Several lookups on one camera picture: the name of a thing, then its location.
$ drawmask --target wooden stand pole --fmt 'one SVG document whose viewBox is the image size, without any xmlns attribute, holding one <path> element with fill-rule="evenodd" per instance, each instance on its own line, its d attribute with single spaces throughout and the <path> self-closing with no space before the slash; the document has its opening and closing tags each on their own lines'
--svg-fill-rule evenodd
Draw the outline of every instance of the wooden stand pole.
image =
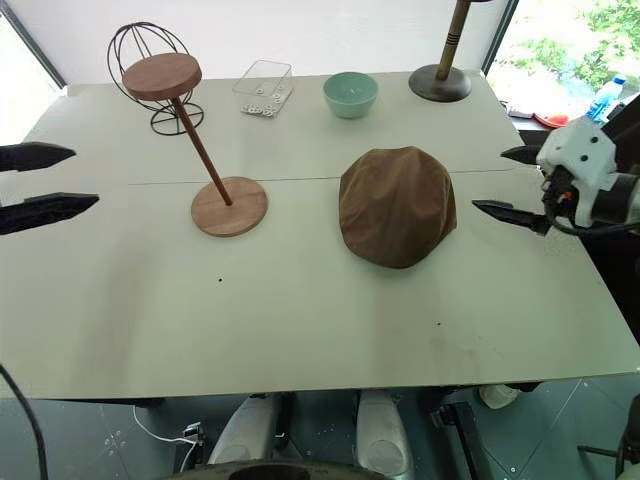
<svg viewBox="0 0 640 480">
<path fill-rule="evenodd" d="M 220 176 L 218 175 L 218 172 L 216 172 L 216 169 L 213 166 L 213 163 L 211 163 L 209 154 L 205 150 L 204 145 L 202 145 L 202 141 L 200 140 L 200 137 L 196 133 L 196 129 L 193 128 L 193 124 L 191 123 L 191 119 L 189 118 L 187 111 L 184 109 L 184 105 L 182 105 L 182 102 L 180 101 L 179 98 L 172 98 L 171 103 L 176 109 L 176 112 L 178 112 L 178 116 L 180 117 L 180 120 L 182 120 L 182 124 L 184 125 L 184 128 L 187 130 L 187 134 L 189 135 L 191 142 L 193 142 L 193 146 L 196 147 L 196 150 L 198 151 L 198 155 L 200 155 L 200 158 L 202 159 L 202 163 L 204 163 L 204 166 L 209 172 L 209 175 L 211 175 L 211 179 L 213 180 L 213 183 L 218 189 L 218 192 L 220 192 L 220 195 L 222 196 L 224 203 L 227 206 L 233 205 L 233 201 L 231 200 L 231 197 L 227 193 L 227 189 L 224 188 L 224 184 L 222 183 L 222 180 L 220 180 Z"/>
<path fill-rule="evenodd" d="M 460 35 L 462 35 L 462 29 L 464 28 L 464 22 L 467 19 L 470 6 L 471 3 L 469 3 L 468 0 L 458 0 L 456 2 L 456 9 L 453 12 L 453 18 L 451 19 L 451 25 L 449 26 L 447 41 L 444 44 L 442 57 L 440 58 L 440 64 L 438 65 L 438 71 L 436 72 L 436 78 L 438 80 L 446 80 L 447 77 L 449 77 L 451 65 L 453 64 L 453 57 L 456 55 L 458 42 L 460 41 Z"/>
</svg>

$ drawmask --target brown flat cap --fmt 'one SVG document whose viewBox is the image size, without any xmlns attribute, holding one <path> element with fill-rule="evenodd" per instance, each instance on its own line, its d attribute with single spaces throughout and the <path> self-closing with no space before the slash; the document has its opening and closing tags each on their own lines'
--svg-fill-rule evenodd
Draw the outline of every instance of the brown flat cap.
<svg viewBox="0 0 640 480">
<path fill-rule="evenodd" d="M 456 228 L 451 177 L 416 147 L 371 150 L 340 180 L 340 229 L 349 249 L 392 268 L 415 265 Z"/>
</svg>

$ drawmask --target window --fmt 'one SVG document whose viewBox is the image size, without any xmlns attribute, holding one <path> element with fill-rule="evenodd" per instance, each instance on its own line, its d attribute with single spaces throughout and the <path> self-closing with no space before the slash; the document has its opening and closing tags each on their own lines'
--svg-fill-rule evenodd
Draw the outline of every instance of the window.
<svg viewBox="0 0 640 480">
<path fill-rule="evenodd" d="M 6 4 L 0 1 L 0 145 L 20 143 L 58 97 L 63 86 L 32 49 L 34 44 Z"/>
<path fill-rule="evenodd" d="M 521 110 L 573 118 L 617 73 L 630 100 L 640 90 L 638 0 L 520 0 L 487 78 Z"/>
</svg>

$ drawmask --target bowl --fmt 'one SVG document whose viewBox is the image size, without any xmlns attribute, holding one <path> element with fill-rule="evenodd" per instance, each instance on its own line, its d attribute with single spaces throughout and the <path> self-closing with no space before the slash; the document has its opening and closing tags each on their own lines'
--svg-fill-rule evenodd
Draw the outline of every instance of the bowl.
<svg viewBox="0 0 640 480">
<path fill-rule="evenodd" d="M 329 77 L 324 86 L 329 110 L 340 118 L 365 115 L 378 96 L 378 83 L 365 73 L 342 72 Z"/>
</svg>

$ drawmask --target cable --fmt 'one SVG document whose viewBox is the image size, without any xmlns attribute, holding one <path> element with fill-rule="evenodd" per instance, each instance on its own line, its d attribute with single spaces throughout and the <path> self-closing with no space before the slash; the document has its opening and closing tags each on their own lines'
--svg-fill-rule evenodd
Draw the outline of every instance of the cable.
<svg viewBox="0 0 640 480">
<path fill-rule="evenodd" d="M 31 423 L 31 429 L 33 430 L 33 435 L 36 437 L 36 448 L 38 450 L 38 468 L 40 470 L 40 480 L 49 480 L 49 472 L 47 471 L 47 452 L 44 448 L 44 438 L 42 437 L 42 430 L 40 430 L 40 425 L 38 424 L 38 419 L 36 418 L 29 402 L 24 397 L 16 382 L 13 381 L 9 372 L 4 368 L 4 366 L 0 363 L 0 373 L 9 384 L 11 391 L 20 402 L 24 413 L 27 415 L 29 419 L 29 423 Z"/>
<path fill-rule="evenodd" d="M 191 456 L 191 452 L 193 452 L 193 450 L 196 448 L 196 444 L 197 442 L 193 442 L 193 445 L 191 445 L 191 448 L 189 449 L 187 454 L 184 456 L 184 460 L 182 461 L 182 466 L 180 467 L 180 472 L 184 472 L 184 467 L 187 465 L 187 459 Z"/>
<path fill-rule="evenodd" d="M 190 443 L 192 445 L 195 445 L 197 442 L 193 441 L 193 440 L 189 440 L 187 438 L 165 438 L 165 437 L 161 437 L 159 435 L 156 435 L 155 433 L 151 433 L 149 431 L 149 429 L 147 427 L 145 427 L 144 425 L 142 425 L 142 423 L 140 423 L 140 420 L 138 420 L 138 416 L 136 415 L 136 406 L 133 405 L 133 418 L 136 421 L 136 423 L 138 424 L 138 426 L 143 429 L 145 432 L 147 432 L 149 435 L 151 435 L 153 438 L 155 438 L 156 440 L 162 440 L 163 442 L 168 442 L 168 443 L 175 443 L 175 442 L 183 442 L 183 443 Z"/>
<path fill-rule="evenodd" d="M 553 213 L 553 205 L 550 202 L 545 202 L 544 213 L 547 216 L 547 220 L 549 220 L 549 223 L 551 223 L 551 225 L 553 225 L 555 228 L 560 230 L 562 233 L 566 233 L 567 235 L 574 235 L 577 237 L 599 237 L 602 235 L 627 232 L 629 230 L 633 230 L 634 228 L 640 228 L 640 222 L 611 225 L 609 227 L 599 228 L 568 227 L 556 220 L 556 216 Z"/>
</svg>

